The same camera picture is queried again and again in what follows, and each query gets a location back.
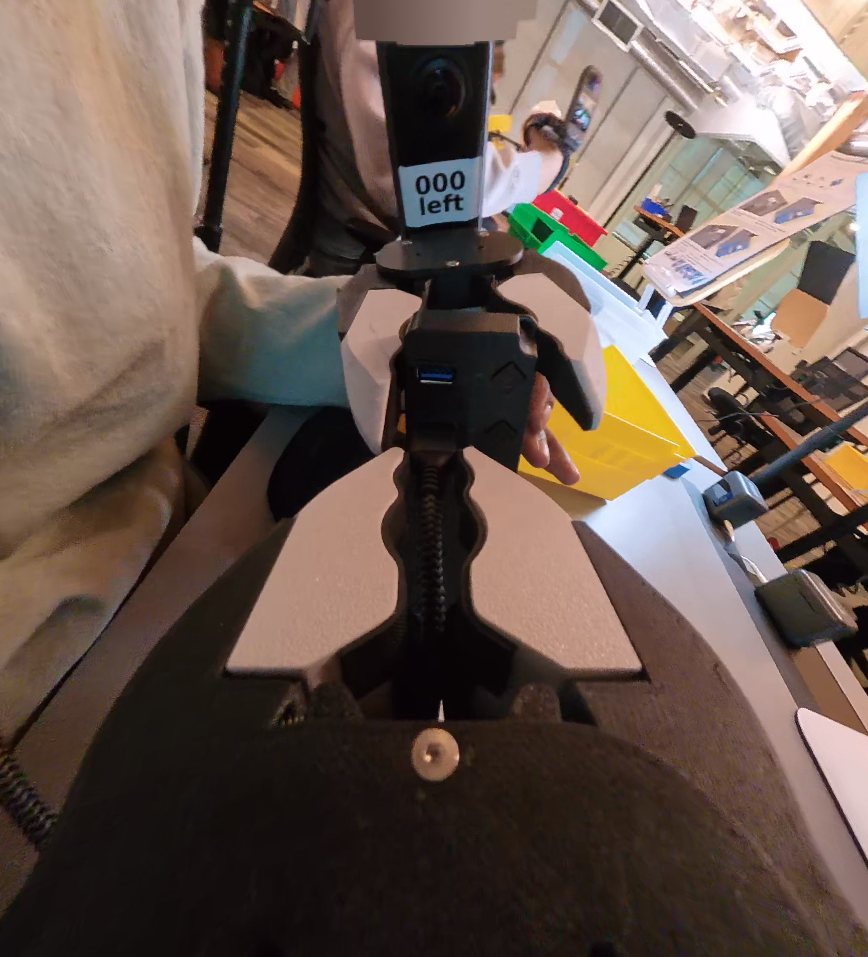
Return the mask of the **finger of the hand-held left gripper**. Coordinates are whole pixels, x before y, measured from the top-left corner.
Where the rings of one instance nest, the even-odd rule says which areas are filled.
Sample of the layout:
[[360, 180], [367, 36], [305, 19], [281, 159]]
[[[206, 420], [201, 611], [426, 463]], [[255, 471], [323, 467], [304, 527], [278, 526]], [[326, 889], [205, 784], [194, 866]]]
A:
[[534, 319], [537, 371], [585, 432], [600, 425], [608, 382], [603, 348], [589, 308], [549, 277], [508, 279], [508, 300]]
[[350, 409], [374, 455], [393, 443], [400, 419], [394, 364], [402, 330], [421, 298], [396, 288], [340, 291], [341, 358]]

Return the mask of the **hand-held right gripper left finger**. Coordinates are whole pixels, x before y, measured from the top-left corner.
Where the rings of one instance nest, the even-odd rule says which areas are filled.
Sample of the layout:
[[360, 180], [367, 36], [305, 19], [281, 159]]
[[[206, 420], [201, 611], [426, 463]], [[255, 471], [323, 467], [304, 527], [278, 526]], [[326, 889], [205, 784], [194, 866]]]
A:
[[340, 679], [346, 653], [379, 638], [407, 606], [389, 513], [404, 451], [393, 448], [317, 495], [296, 516], [234, 643], [234, 677]]

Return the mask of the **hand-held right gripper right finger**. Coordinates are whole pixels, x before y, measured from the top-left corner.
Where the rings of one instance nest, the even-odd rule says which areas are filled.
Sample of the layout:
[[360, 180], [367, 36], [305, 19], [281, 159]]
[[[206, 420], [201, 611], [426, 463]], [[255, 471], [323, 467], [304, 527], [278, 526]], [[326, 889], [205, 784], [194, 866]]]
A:
[[479, 622], [512, 644], [512, 679], [626, 679], [643, 664], [568, 513], [521, 475], [465, 450], [483, 523], [470, 563]]

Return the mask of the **black USB port block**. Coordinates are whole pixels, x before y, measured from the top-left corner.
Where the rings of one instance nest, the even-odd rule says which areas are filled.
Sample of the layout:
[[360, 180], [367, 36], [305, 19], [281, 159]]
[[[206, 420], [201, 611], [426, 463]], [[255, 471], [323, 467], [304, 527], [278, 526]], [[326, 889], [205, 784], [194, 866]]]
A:
[[520, 462], [537, 348], [517, 313], [421, 308], [400, 353], [406, 447], [427, 463], [476, 448]]

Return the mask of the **person's left forearm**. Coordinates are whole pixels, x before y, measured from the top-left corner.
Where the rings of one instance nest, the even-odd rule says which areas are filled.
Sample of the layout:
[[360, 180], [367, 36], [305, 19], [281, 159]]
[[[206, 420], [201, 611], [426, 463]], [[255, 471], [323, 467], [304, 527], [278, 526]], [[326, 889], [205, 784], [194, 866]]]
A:
[[283, 275], [193, 239], [202, 405], [349, 407], [337, 294], [347, 277]]

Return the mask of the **person's left hand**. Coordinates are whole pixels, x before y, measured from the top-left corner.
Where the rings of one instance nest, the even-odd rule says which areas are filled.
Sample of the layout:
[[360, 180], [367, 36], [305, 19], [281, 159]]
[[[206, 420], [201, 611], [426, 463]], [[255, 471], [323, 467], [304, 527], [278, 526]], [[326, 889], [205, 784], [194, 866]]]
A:
[[580, 473], [550, 428], [555, 404], [548, 380], [536, 373], [521, 453], [532, 467], [547, 472], [563, 485], [575, 486]]

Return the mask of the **clear plastic bin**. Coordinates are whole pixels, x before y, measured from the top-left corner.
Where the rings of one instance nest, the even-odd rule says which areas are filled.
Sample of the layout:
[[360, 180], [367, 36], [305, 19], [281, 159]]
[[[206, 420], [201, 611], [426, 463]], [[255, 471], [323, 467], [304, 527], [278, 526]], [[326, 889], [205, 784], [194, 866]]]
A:
[[649, 353], [664, 341], [663, 329], [652, 314], [562, 242], [554, 242], [540, 255], [565, 266], [577, 278], [603, 346], [617, 346], [633, 363], [648, 360]]

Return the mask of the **yellow plastic bin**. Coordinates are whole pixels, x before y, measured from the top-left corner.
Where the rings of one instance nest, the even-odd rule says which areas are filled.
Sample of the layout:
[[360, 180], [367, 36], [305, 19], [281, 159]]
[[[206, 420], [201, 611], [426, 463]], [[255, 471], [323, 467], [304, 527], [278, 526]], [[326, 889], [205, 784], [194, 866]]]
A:
[[611, 500], [693, 459], [697, 450], [619, 348], [608, 345], [603, 356], [608, 390], [599, 426], [584, 431], [554, 401], [548, 427], [580, 474], [574, 490]]

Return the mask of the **green plastic bin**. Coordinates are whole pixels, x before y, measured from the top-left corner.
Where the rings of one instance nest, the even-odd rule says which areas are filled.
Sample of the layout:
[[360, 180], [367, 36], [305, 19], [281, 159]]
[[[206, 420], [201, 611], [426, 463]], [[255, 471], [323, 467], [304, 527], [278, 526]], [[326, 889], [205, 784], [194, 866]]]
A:
[[554, 246], [560, 245], [598, 272], [606, 268], [605, 259], [594, 251], [595, 246], [587, 246], [558, 222], [547, 217], [533, 203], [522, 203], [513, 207], [508, 214], [508, 226], [509, 233], [520, 240], [525, 248], [543, 255]]

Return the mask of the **red plastic bin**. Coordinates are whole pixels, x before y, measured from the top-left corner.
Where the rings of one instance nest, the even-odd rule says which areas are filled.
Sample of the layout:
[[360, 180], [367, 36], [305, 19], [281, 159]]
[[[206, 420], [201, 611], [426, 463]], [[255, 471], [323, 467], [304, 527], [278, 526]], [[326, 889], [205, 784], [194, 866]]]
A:
[[589, 247], [607, 235], [607, 230], [586, 210], [558, 189], [540, 194], [533, 205]]

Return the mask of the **wooden top office desk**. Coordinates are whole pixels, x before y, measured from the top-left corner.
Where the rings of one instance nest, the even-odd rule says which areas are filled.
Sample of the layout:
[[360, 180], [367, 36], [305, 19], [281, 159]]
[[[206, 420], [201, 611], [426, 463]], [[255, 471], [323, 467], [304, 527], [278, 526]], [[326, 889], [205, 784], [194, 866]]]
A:
[[[763, 405], [760, 420], [773, 437], [770, 445], [772, 454], [777, 445], [784, 449], [785, 454], [811, 434], [842, 418], [705, 305], [692, 305], [689, 311], [689, 316], [677, 329], [676, 336], [682, 338], [695, 333], [704, 342], [705, 349], [701, 357], [676, 378], [672, 385], [675, 392], [692, 382], [712, 360], [723, 360], [742, 377], [747, 386], [759, 394]], [[849, 437], [868, 450], [868, 436], [859, 430], [858, 425], [844, 437]], [[856, 568], [868, 574], [868, 503], [856, 503], [847, 487], [817, 458], [818, 452], [760, 488], [770, 488], [783, 482], [785, 487], [796, 493], [799, 501], [820, 525], [815, 532], [781, 547], [777, 557], [781, 562], [788, 563], [823, 545], [834, 544]], [[748, 477], [751, 478], [754, 472], [780, 456], [764, 460], [755, 471], [749, 472]]]

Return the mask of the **black tripod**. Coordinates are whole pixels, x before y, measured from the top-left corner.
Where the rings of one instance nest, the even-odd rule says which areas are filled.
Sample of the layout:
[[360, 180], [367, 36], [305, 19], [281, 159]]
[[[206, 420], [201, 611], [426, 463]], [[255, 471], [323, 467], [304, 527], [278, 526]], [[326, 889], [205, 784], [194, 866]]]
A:
[[225, 196], [246, 64], [251, 8], [250, 1], [228, 2], [226, 8], [225, 41], [208, 180], [201, 223], [195, 230], [201, 242], [213, 253], [219, 252], [224, 233]]

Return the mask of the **instruction sheet sign board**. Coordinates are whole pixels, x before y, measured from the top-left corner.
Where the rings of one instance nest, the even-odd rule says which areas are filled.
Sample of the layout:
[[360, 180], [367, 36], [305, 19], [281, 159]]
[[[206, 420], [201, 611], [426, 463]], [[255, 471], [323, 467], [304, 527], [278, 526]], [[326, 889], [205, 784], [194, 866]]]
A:
[[647, 259], [643, 277], [666, 301], [691, 305], [784, 252], [791, 239], [852, 209], [868, 158], [827, 153]]

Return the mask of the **dark boom pole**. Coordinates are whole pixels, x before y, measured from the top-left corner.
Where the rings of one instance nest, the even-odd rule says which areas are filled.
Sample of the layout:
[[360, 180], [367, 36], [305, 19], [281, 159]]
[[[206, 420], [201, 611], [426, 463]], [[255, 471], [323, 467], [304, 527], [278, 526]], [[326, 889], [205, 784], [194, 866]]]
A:
[[754, 472], [751, 476], [751, 482], [761, 488], [773, 479], [780, 477], [783, 472], [804, 461], [812, 453], [827, 450], [828, 447], [838, 442], [854, 426], [866, 418], [868, 418], [868, 399], [858, 404], [839, 421], [811, 434], [810, 437], [787, 450], [785, 454]]

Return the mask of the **person's cream shirt torso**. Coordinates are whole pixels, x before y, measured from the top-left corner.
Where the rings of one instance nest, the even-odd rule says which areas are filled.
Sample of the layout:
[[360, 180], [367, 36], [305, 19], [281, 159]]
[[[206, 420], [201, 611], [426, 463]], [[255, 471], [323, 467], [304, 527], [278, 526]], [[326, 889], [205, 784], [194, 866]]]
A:
[[0, 2], [0, 724], [106, 627], [181, 500], [202, 2]]

